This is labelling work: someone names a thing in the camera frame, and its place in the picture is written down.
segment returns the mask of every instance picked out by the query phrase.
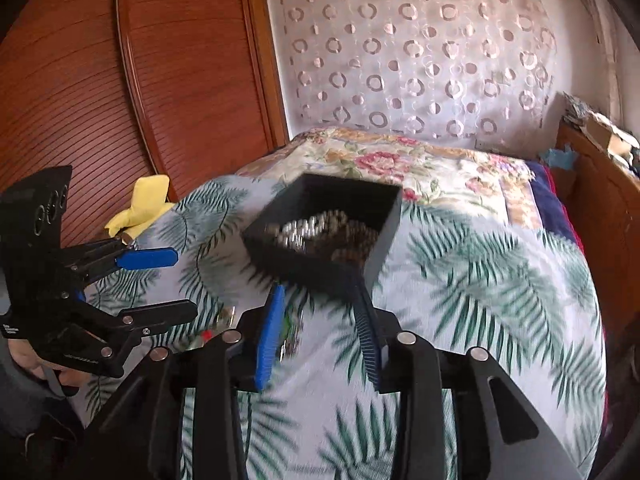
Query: metal screw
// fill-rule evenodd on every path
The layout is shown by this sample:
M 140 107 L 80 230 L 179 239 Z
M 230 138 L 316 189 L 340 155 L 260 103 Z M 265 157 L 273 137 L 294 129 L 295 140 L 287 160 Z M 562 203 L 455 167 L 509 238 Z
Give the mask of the metal screw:
M 489 358 L 489 352 L 479 346 L 472 348 L 470 354 L 476 361 L 486 361 Z
M 242 334 L 238 332 L 238 330 L 225 330 L 222 333 L 222 341 L 228 343 L 229 345 L 233 343 L 237 343 L 242 339 Z
M 164 346 L 157 346 L 149 352 L 152 361 L 164 361 L 168 355 L 169 351 Z
M 411 332 L 399 332 L 396 339 L 403 345 L 412 345 L 418 340 L 415 334 Z

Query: jewelry on bed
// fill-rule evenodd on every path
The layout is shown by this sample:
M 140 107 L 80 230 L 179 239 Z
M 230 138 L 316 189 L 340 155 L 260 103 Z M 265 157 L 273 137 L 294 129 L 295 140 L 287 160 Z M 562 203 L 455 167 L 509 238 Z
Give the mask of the jewelry on bed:
M 276 245 L 299 253 L 325 254 L 334 262 L 363 267 L 378 232 L 364 222 L 351 220 L 344 211 L 330 210 L 282 227 L 268 224 L 264 233 Z

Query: blue cloth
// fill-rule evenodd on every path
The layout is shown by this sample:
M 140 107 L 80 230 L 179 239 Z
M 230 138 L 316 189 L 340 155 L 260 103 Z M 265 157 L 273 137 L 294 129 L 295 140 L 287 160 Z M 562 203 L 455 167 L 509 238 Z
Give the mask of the blue cloth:
M 527 162 L 527 166 L 536 175 L 536 178 L 531 181 L 531 189 L 533 190 L 533 197 L 536 200 L 538 211 L 540 211 L 543 227 L 547 231 L 563 236 L 577 244 L 574 230 L 569 224 L 569 219 L 564 212 L 562 203 L 556 194 L 551 191 L 551 184 L 545 168 L 537 162 Z

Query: wooden wardrobe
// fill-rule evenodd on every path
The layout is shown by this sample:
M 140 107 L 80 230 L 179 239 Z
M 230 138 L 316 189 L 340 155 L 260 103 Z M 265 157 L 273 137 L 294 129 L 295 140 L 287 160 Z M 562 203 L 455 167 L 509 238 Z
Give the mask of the wooden wardrobe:
M 175 201 L 283 145 L 262 2 L 29 0 L 0 43 L 0 192 L 73 165 L 72 245 L 127 207 L 140 176 L 168 174 Z

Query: bed sheet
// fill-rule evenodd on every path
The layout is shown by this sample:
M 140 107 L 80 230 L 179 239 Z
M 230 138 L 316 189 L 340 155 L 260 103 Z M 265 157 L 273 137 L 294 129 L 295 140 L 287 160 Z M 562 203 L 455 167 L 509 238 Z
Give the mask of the bed sheet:
M 112 314 L 180 298 L 198 305 L 196 321 L 145 339 L 127 371 L 151 346 L 184 349 L 225 304 L 241 314 L 264 303 L 270 279 L 251 266 L 240 233 L 282 186 L 238 176 L 201 186 L 136 241 L 140 248 L 174 247 L 180 253 L 175 267 L 121 270 L 86 291 L 92 304 Z M 593 283 L 575 244 L 491 215 L 406 200 L 372 299 L 438 348 L 488 348 L 586 478 L 600 434 L 606 371 Z M 275 367 L 263 394 L 239 396 L 249 478 L 386 480 L 398 398 L 376 394 L 366 380 L 350 308 L 287 284 L 287 320 L 303 320 L 298 351 Z M 92 378 L 76 396 L 86 422 L 119 383 Z M 449 394 L 443 402 L 452 480 Z M 184 480 L 191 479 L 193 403 L 190 391 Z
M 542 227 L 524 161 L 407 137 L 317 128 L 238 174 L 290 182 L 303 171 L 398 184 L 406 200 L 422 205 Z

